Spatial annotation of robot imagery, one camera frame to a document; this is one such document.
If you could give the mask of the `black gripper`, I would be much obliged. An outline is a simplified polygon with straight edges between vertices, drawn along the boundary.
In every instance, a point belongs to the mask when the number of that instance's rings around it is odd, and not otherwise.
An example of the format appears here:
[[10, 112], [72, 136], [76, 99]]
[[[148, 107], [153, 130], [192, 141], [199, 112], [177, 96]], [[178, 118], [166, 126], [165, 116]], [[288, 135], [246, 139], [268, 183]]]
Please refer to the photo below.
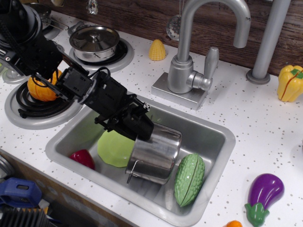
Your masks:
[[94, 73], [93, 85], [84, 104], [97, 112], [95, 120], [105, 130], [114, 130], [131, 140], [139, 137], [149, 140], [154, 124], [146, 115], [148, 106], [137, 99], [137, 95], [128, 94], [127, 89], [113, 79], [108, 70]]

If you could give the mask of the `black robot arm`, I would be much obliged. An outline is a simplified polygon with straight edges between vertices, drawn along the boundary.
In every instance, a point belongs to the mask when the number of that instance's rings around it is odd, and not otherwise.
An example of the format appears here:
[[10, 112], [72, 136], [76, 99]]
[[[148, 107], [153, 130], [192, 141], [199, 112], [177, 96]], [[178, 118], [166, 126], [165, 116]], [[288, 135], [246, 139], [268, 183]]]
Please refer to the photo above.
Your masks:
[[18, 0], [0, 3], [0, 61], [19, 75], [31, 76], [58, 97], [77, 100], [98, 113], [96, 123], [131, 140], [150, 139], [149, 106], [114, 80], [106, 67], [92, 75], [45, 38], [39, 14]]

